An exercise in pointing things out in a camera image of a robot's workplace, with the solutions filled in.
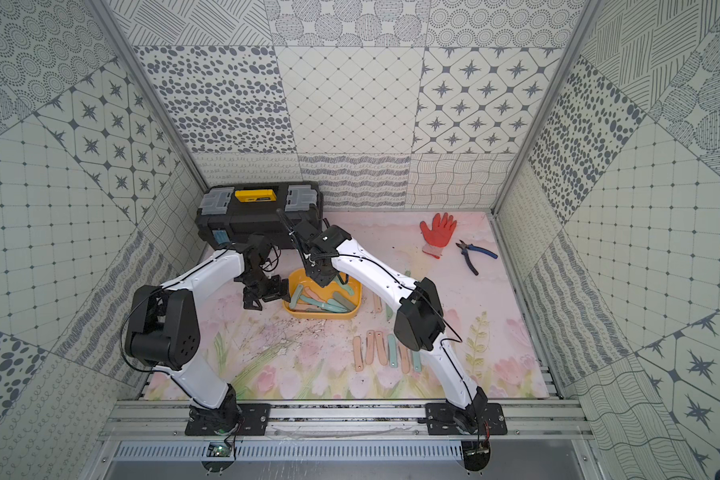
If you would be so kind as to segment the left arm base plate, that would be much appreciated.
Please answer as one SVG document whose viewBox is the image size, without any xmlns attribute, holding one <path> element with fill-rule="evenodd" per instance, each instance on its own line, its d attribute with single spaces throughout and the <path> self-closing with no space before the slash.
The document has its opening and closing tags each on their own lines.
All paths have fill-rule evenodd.
<svg viewBox="0 0 720 480">
<path fill-rule="evenodd" d="M 271 404 L 244 403 L 229 408 L 204 409 L 191 406 L 186 436 L 263 436 L 271 413 Z"/>
</svg>

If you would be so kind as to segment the light teal knife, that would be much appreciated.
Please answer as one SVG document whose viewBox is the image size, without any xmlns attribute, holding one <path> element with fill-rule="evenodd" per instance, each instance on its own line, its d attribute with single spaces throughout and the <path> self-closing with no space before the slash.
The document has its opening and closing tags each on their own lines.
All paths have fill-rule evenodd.
<svg viewBox="0 0 720 480">
<path fill-rule="evenodd" d="M 398 361 L 398 347 L 396 337 L 394 334 L 387 336 L 387 353 L 388 353 L 388 364 L 392 368 L 397 368 L 399 365 Z"/>
</svg>

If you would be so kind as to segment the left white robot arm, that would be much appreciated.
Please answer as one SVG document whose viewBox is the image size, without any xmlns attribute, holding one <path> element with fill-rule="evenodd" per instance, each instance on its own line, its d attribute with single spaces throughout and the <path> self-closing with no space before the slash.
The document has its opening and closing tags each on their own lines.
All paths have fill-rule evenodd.
<svg viewBox="0 0 720 480">
<path fill-rule="evenodd" d="M 160 285 L 136 290 L 131 311 L 121 325 L 120 354 L 141 373 L 164 373 L 191 399 L 190 422 L 213 433 L 241 429 L 242 410 L 234 388 L 222 380 L 199 353 L 198 303 L 229 281 L 243 285 L 243 308 L 289 298 L 288 281 L 269 276 L 276 247 L 253 234 L 244 243 L 228 243 L 200 265 Z"/>
</svg>

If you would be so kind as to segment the pale pink knife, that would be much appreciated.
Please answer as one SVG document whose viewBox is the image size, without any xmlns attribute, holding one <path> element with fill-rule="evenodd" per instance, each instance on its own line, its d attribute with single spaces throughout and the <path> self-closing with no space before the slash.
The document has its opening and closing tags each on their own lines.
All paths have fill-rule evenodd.
<svg viewBox="0 0 720 480">
<path fill-rule="evenodd" d="M 372 365 L 375 357 L 375 331 L 369 330 L 365 337 L 365 356 L 366 365 Z"/>
</svg>

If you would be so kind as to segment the beige pink knife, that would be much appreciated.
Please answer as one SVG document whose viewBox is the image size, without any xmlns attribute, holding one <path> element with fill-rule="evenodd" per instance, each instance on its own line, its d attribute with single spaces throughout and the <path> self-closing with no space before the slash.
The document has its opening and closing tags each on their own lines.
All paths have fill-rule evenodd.
<svg viewBox="0 0 720 480">
<path fill-rule="evenodd" d="M 352 339 L 353 365 L 356 372 L 364 370 L 363 340 L 360 336 Z"/>
</svg>

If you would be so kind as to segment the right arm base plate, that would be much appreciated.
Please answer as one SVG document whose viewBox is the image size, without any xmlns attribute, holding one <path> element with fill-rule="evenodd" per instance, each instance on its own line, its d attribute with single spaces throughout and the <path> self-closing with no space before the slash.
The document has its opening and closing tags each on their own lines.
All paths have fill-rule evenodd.
<svg viewBox="0 0 720 480">
<path fill-rule="evenodd" d="M 462 410 L 447 402 L 427 403 L 425 424 L 429 435 L 506 435 L 508 428 L 502 406 L 486 403 Z"/>
</svg>

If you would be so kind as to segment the yellow plastic storage box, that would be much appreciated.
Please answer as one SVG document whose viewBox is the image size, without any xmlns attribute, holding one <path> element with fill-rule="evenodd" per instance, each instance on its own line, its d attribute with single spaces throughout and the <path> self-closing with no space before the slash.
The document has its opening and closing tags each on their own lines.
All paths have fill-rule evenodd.
<svg viewBox="0 0 720 480">
<path fill-rule="evenodd" d="M 319 287 L 305 273 L 304 269 L 292 272 L 289 277 L 290 301 L 283 301 L 285 312 L 299 319 L 350 320 L 360 310 L 363 287 L 354 278 L 347 278 L 345 283 L 333 280 L 327 287 Z M 306 295 L 315 300 L 328 301 L 333 299 L 349 309 L 348 313 L 332 313 L 299 300 Z"/>
</svg>

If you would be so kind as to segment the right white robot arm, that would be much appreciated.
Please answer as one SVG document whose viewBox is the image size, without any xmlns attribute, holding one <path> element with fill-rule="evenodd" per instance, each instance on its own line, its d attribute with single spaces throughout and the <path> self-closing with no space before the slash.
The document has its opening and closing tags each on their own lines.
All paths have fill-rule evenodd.
<svg viewBox="0 0 720 480">
<path fill-rule="evenodd" d="M 308 221 L 293 223 L 276 210 L 299 253 L 307 276 L 321 287 L 334 279 L 356 280 L 376 294 L 395 313 L 394 335 L 423 360 L 440 382 L 453 408 L 455 425 L 469 435 L 489 435 L 485 391 L 467 374 L 453 350 L 462 338 L 446 321 L 436 285 L 415 280 L 369 253 L 337 225 L 321 231 Z"/>
</svg>

